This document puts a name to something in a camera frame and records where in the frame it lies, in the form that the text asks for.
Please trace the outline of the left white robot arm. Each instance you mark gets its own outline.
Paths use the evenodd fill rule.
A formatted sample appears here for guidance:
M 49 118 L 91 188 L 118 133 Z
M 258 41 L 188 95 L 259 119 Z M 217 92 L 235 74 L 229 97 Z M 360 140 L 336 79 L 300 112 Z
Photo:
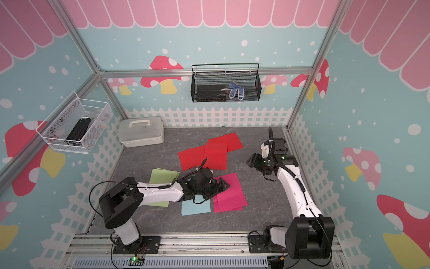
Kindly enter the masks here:
M 201 165 L 183 177 L 167 184 L 137 182 L 127 177 L 106 191 L 99 198 L 100 215 L 107 229 L 113 230 L 117 238 L 114 253 L 138 254 L 148 249 L 149 242 L 143 239 L 137 224 L 132 220 L 135 211 L 144 205 L 157 202 L 192 201 L 202 204 L 230 188 L 223 178 L 214 178 L 213 172 Z

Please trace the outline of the blue paper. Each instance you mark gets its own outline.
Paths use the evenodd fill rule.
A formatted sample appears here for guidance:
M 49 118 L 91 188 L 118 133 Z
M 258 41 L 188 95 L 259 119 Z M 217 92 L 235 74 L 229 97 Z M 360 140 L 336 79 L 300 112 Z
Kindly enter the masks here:
M 181 215 L 198 215 L 211 212 L 211 204 L 209 201 L 205 201 L 202 204 L 196 204 L 192 200 L 184 201 L 181 204 Z

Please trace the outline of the magenta paper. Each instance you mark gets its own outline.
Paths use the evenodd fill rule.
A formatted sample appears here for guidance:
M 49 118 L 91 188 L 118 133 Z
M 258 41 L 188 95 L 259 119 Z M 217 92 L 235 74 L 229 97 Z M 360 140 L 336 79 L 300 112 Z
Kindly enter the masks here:
M 237 189 L 228 189 L 215 196 L 213 203 L 215 213 L 238 211 L 248 205 L 243 191 L 238 191 Z
M 248 205 L 236 173 L 216 177 L 216 179 L 223 179 L 230 187 L 213 198 L 213 211 L 215 213 L 240 211 Z

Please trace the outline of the large green paper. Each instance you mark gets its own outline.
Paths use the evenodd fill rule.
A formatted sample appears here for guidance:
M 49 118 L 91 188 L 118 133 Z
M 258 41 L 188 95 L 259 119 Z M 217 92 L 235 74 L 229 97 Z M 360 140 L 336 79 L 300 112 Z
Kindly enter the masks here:
M 178 171 L 171 171 L 166 169 L 153 169 L 151 173 L 151 178 L 149 184 L 169 184 L 177 179 L 179 176 Z M 162 201 L 147 204 L 148 206 L 156 206 L 156 207 L 168 207 L 169 201 Z

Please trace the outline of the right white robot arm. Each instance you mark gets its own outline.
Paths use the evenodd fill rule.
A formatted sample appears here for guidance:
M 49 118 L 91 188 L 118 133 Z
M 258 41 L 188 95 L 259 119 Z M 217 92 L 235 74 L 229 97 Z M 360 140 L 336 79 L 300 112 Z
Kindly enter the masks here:
M 285 139 L 276 139 L 270 128 L 269 139 L 259 154 L 253 154 L 247 165 L 262 173 L 264 179 L 279 181 L 291 206 L 290 226 L 269 225 L 261 239 L 268 252 L 283 251 L 293 260 L 330 259 L 335 224 L 324 216 L 313 201 L 301 176 L 298 161 L 288 153 Z

